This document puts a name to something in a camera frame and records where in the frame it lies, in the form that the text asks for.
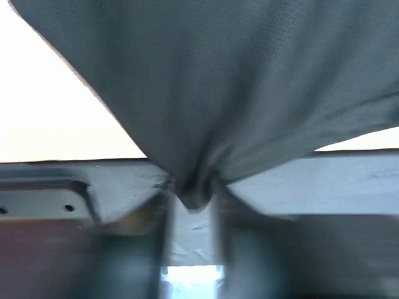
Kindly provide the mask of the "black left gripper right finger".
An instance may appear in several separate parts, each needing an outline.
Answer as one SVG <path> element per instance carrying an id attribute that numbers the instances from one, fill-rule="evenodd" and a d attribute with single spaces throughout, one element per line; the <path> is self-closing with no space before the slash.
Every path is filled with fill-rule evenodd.
<path id="1" fill-rule="evenodd" d="M 256 211 L 211 185 L 225 298 L 397 298 L 398 219 Z"/>

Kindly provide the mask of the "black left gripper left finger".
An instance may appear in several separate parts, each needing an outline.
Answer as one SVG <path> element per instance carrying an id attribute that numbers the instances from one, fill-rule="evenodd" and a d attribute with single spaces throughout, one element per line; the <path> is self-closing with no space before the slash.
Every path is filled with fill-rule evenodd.
<path id="1" fill-rule="evenodd" d="M 168 203 L 103 223 L 82 182 L 2 183 L 1 297 L 157 298 Z"/>

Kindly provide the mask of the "black t shirt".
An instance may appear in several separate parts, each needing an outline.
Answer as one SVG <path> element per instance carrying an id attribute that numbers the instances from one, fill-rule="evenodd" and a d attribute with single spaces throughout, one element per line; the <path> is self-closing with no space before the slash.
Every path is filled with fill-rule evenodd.
<path id="1" fill-rule="evenodd" d="M 398 125 L 397 1 L 13 1 L 189 209 Z"/>

